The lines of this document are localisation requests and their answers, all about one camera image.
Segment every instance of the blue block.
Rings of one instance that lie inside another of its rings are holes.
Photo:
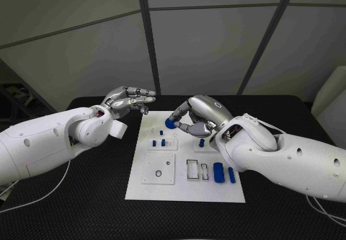
[[[175,126],[174,126],[174,122],[175,122],[175,121],[177,121],[175,118],[174,118],[172,121],[169,121],[169,118],[165,119],[164,124],[165,124],[165,127],[167,127],[168,129],[174,129],[174,128],[175,128]]]
[[[200,141],[198,141],[198,146],[200,146],[200,147],[204,146],[204,141],[206,141],[204,139],[200,139]]]
[[[234,178],[233,169],[230,167],[227,168],[227,172],[229,172],[230,183],[234,184],[236,178]]]
[[[213,181],[218,184],[224,182],[223,165],[220,162],[213,164]]]

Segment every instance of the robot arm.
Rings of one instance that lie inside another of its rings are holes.
[[[197,115],[191,126],[178,122],[185,111]],[[253,170],[298,193],[346,203],[346,150],[285,132],[272,135],[260,123],[273,126],[247,114],[231,118],[208,96],[188,98],[168,120],[195,137],[207,137],[214,129],[208,145],[237,172]]]
[[[155,92],[118,87],[99,105],[79,107],[24,121],[0,133],[0,185],[33,177],[83,151],[100,145],[107,135],[120,139],[126,125],[116,121],[131,109],[148,114],[144,103]]]

